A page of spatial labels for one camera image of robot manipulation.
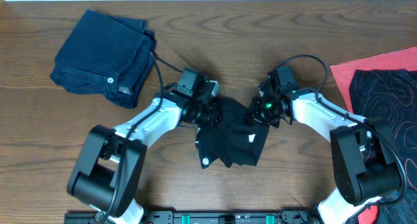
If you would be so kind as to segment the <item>black t-shirt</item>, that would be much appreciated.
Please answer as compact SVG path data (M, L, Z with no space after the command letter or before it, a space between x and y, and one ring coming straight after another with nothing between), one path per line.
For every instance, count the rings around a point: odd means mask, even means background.
M256 166L261 157L269 127L245 120L248 108L235 99L218 99L220 119L211 126L199 126L195 138L201 168L216 160L230 168L232 164Z

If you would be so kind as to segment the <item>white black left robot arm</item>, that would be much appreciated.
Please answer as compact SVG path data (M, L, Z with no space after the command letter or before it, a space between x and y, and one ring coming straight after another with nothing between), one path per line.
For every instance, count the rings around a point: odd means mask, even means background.
M216 97L212 91L192 97L160 92L128 122L95 126L68 180L68 194L97 210L93 223L139 223L144 211L135 194L148 148L181 122L217 123Z

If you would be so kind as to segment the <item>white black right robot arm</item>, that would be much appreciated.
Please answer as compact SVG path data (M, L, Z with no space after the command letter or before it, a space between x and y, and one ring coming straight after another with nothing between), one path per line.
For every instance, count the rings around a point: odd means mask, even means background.
M352 114L311 87L263 92L252 99L248 118L275 128L297 121L330 142L336 188L302 223L349 223L367 208L402 200L405 169L381 118Z

